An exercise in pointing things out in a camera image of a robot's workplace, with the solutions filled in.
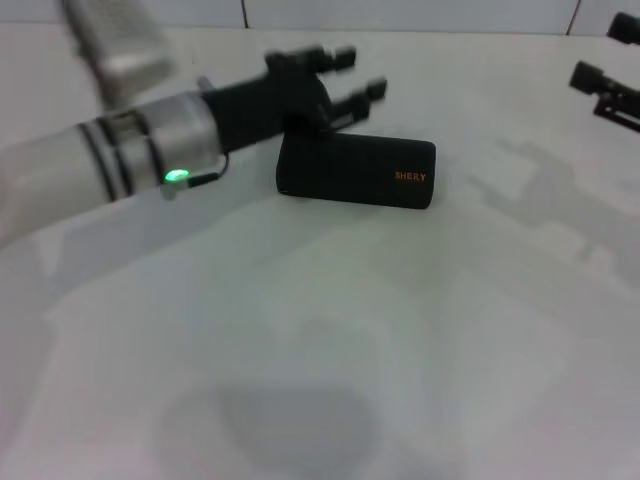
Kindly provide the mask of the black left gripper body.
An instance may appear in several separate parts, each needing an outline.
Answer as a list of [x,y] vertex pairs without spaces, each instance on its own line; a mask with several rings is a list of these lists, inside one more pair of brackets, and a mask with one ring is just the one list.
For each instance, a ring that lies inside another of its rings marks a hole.
[[335,69],[333,54],[272,52],[265,63],[261,76],[202,94],[224,153],[273,138],[295,120],[317,126],[328,118],[331,102],[319,76]]

